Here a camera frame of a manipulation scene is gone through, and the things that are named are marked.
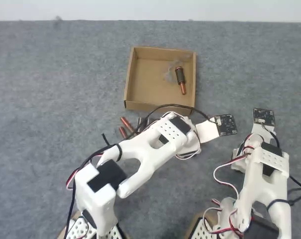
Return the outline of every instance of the hole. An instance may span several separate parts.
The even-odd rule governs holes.
[[[129,178],[130,176],[134,175],[138,171],[140,167],[140,161],[136,158],[129,158],[125,160],[123,164],[120,165],[120,167],[126,173],[127,178]]]

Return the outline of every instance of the cable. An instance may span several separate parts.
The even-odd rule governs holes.
[[[153,111],[151,111],[140,123],[139,125],[136,127],[136,129],[134,130],[134,132],[132,132],[126,139],[131,138],[132,136],[134,136],[135,133],[137,133],[138,129],[144,125],[147,121],[147,119],[154,113],[156,112],[158,109],[164,108],[164,107],[179,107],[179,108],[184,108],[184,109],[189,109],[192,111],[195,111],[197,113],[199,113],[200,115],[202,115],[205,119],[207,119],[209,122],[216,124],[216,122],[213,122],[210,120],[210,118],[208,117],[208,115],[206,115],[204,112],[196,109],[195,107],[191,107],[191,106],[184,106],[184,105],[179,105],[179,104],[165,104],[165,105],[161,105],[158,106],[156,109],[154,109]]]
[[[180,159],[180,160],[187,160],[187,159],[190,159],[190,158],[192,158],[193,156],[195,156],[196,154],[198,154],[199,152],[200,152],[200,150],[201,150],[201,142],[200,142],[200,138],[199,138],[199,135],[197,134],[197,132],[195,132],[195,134],[196,134],[196,136],[197,136],[197,138],[198,138],[198,149],[197,149],[197,151],[196,152],[194,152],[193,154],[191,154],[189,157],[186,157],[186,158],[182,158],[182,157],[180,157],[179,155],[175,155],[175,157],[177,158],[177,159]]]
[[[64,239],[66,239],[67,234],[69,232],[69,226],[70,226],[72,211],[73,211],[74,202],[75,202],[75,191],[76,191],[76,184],[75,184],[75,181],[74,181],[73,182],[72,200],[71,200],[71,205],[70,205],[70,209],[69,209],[69,214],[67,215],[67,221],[66,221],[66,228],[65,228]]]
[[[224,166],[228,166],[228,165],[231,165],[231,164],[233,164],[233,163],[235,163],[235,162],[237,162],[237,161],[240,161],[240,160],[242,160],[242,159],[245,159],[245,158],[247,157],[247,155],[248,155],[248,154],[244,154],[244,155],[242,155],[242,156],[236,157],[236,158],[230,160],[229,162],[227,162],[227,163],[225,163],[225,164],[222,164],[222,165],[216,167],[216,169],[215,169],[214,172],[213,172],[213,178],[215,179],[215,181],[217,181],[217,182],[220,183],[220,184],[227,185],[227,186],[230,186],[231,188],[233,188],[233,190],[235,191],[235,194],[236,194],[236,198],[237,198],[237,199],[239,198],[239,192],[238,192],[238,190],[236,189],[236,187],[235,187],[233,184],[231,184],[231,183],[227,183],[227,182],[218,180],[217,177],[216,177],[216,175],[215,175],[215,173],[217,172],[218,169],[220,169],[220,168],[222,168],[222,167],[224,167]]]
[[[214,204],[217,204],[219,207],[221,205],[221,202],[215,198],[212,198],[211,201],[214,203]]]
[[[240,232],[240,230],[238,228],[235,228],[232,224],[232,221],[231,221],[231,216],[233,214],[235,214],[236,212],[238,211],[238,209],[235,209],[233,210],[230,215],[229,215],[229,224],[230,224],[230,227],[232,229],[232,231],[239,237],[239,238],[242,238],[243,237],[243,234]]]
[[[276,146],[277,146],[277,148],[280,148],[280,142],[279,142],[279,139],[276,137],[276,135],[275,135],[273,132],[269,131],[267,128],[265,128],[265,125],[264,125],[264,124],[262,124],[262,128],[265,129],[267,132],[269,132],[269,133],[271,134],[271,136],[272,136],[272,137],[275,139],[275,141],[276,141]]]
[[[205,224],[205,221],[206,221],[205,215],[206,215],[206,213],[207,213],[209,210],[216,210],[216,211],[218,211],[218,212],[221,212],[222,209],[221,209],[221,208],[214,208],[214,207],[211,207],[211,208],[206,209],[205,212],[203,213],[203,216],[202,216],[203,226],[204,226],[205,230],[206,230],[209,234],[220,234],[220,233],[229,232],[229,231],[232,230],[231,228],[224,228],[224,229],[218,229],[218,230],[215,230],[215,231],[209,231],[208,228],[206,227],[206,224]]]
[[[291,179],[293,182],[295,182],[297,185],[300,186],[300,188],[297,188],[297,189],[291,189],[291,190],[293,190],[293,191],[301,190],[301,183],[300,183],[298,180],[296,180],[293,176],[290,176],[290,179]],[[289,204],[290,206],[293,206],[295,203],[297,203],[297,202],[300,201],[300,200],[301,200],[301,195],[300,195],[299,197],[293,199],[293,200],[291,200],[291,199],[290,199],[290,200],[285,200],[285,199],[275,199],[275,200],[271,201],[271,202],[268,204],[268,206],[266,207],[266,209],[269,210],[270,207],[271,207],[273,204],[275,204],[275,203],[287,203],[287,204]]]

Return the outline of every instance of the perforated plate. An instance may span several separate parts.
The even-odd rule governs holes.
[[[82,216],[77,218],[73,226],[67,234],[67,239],[123,239],[123,236],[117,226],[113,227],[111,231],[104,237],[96,237],[96,229],[87,222]]]
[[[289,161],[286,158],[280,157],[264,149],[258,149],[262,151],[262,157],[260,161],[266,165],[271,166],[277,170],[280,170],[288,175],[289,173]]]
[[[212,228],[210,227],[209,223],[206,222],[206,227],[208,228],[208,230],[212,231]],[[215,239],[216,235],[213,234],[209,234],[204,226],[203,226],[203,220],[202,218],[200,218],[199,222],[196,224],[195,230],[193,231],[191,237],[191,239]]]

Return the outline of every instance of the gray carpet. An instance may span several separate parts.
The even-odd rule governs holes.
[[[104,146],[101,133],[120,140],[120,116],[135,122],[145,115],[125,111],[122,102],[134,45],[195,51],[196,106],[210,115],[232,113],[239,134],[203,145],[191,160],[170,160],[133,195],[116,200],[132,238],[181,238],[211,197],[234,196],[212,171],[249,133],[253,107],[275,111],[291,174],[301,180],[301,24],[0,22],[0,238],[54,238],[66,222],[69,174]],[[137,164],[121,165],[132,173]],[[240,186],[243,177],[224,169],[222,179]],[[301,239],[301,202],[292,221],[293,238]]]

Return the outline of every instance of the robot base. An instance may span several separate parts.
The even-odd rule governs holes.
[[[63,239],[65,229],[60,232],[57,239]],[[69,234],[67,239],[130,239],[130,237],[122,231],[118,226],[115,226],[104,237],[98,237],[96,230],[82,217],[80,212],[76,212],[71,221]]]
[[[209,234],[203,226],[203,212],[195,215],[191,225],[189,226],[185,239],[216,239],[216,235]],[[212,231],[213,226],[218,223],[217,212],[208,212],[205,215],[206,226]]]

